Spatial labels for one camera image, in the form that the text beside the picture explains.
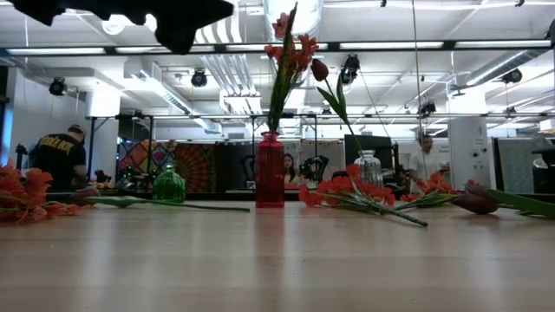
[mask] green glass bottle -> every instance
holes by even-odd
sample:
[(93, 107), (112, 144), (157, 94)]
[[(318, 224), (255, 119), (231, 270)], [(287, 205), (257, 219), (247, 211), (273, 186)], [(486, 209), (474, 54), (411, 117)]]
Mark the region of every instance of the green glass bottle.
[(186, 183), (173, 166), (168, 165), (154, 180), (153, 199), (166, 202), (180, 203), (185, 200)]

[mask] dark red flower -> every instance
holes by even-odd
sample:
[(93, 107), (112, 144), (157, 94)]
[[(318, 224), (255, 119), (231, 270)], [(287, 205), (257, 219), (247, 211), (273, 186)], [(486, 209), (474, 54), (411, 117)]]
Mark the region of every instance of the dark red flower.
[(326, 80), (328, 78), (328, 75), (330, 74), (330, 70), (328, 69), (326, 64), (324, 64), (320, 60), (312, 61), (312, 66), (310, 68), (312, 69), (314, 79), (316, 79), (317, 81)]

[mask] person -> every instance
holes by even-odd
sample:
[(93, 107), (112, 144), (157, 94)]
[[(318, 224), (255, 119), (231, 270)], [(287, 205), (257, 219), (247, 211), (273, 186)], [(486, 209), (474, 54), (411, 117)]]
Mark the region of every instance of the person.
[(73, 125), (66, 133), (42, 137), (31, 152), (32, 166), (52, 175), (49, 191), (73, 191), (84, 184), (87, 174), (85, 136), (79, 125)]
[(410, 187), (412, 193), (419, 191), (419, 180), (429, 180), (432, 173), (437, 173), (440, 170), (437, 155), (431, 153), (434, 148), (432, 137), (421, 134), (417, 140), (420, 144), (420, 151), (410, 155), (408, 165), (410, 179), (412, 180)]
[(289, 153), (285, 154), (284, 167), (285, 184), (300, 184), (301, 179), (299, 178), (297, 171), (295, 170), (295, 160), (293, 159), (293, 156)]

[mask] clear glass vase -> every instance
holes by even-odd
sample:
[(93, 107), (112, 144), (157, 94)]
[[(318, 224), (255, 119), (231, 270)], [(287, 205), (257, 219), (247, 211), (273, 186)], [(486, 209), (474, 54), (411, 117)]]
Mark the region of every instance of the clear glass vase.
[(360, 157), (355, 160), (355, 165), (361, 168), (362, 181), (383, 187), (382, 162), (374, 157), (375, 151), (361, 151), (358, 154)]

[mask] fluorescent light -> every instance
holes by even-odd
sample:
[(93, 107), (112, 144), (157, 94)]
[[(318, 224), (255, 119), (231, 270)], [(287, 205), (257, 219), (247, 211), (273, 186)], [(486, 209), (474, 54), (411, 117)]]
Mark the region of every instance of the fluorescent light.
[(525, 47), (550, 47), (549, 40), (514, 40), (514, 41), (471, 41), (457, 42), (456, 48), (525, 48)]
[(6, 49), (10, 55), (104, 55), (104, 48)]
[(190, 53), (214, 52), (214, 46), (211, 46), (211, 45), (193, 45), (189, 52)]
[(170, 53), (170, 50), (164, 47), (125, 47), (115, 48), (115, 51), (122, 54)]
[[(282, 43), (270, 43), (273, 47), (282, 47)], [(225, 46), (225, 49), (234, 52), (234, 51), (260, 51), (264, 52), (264, 48), (268, 44), (230, 44)], [(328, 43), (318, 43), (318, 51), (328, 49)], [(295, 49), (300, 50), (303, 48), (301, 43), (295, 43)]]
[(202, 115), (201, 119), (250, 119), (250, 115), (246, 114), (228, 114), (228, 115)]
[[(418, 49), (438, 49), (443, 42), (417, 42)], [(414, 49), (414, 42), (348, 42), (339, 44), (340, 49)]]
[(261, 51), (264, 52), (266, 44), (230, 44), (225, 47), (228, 51)]

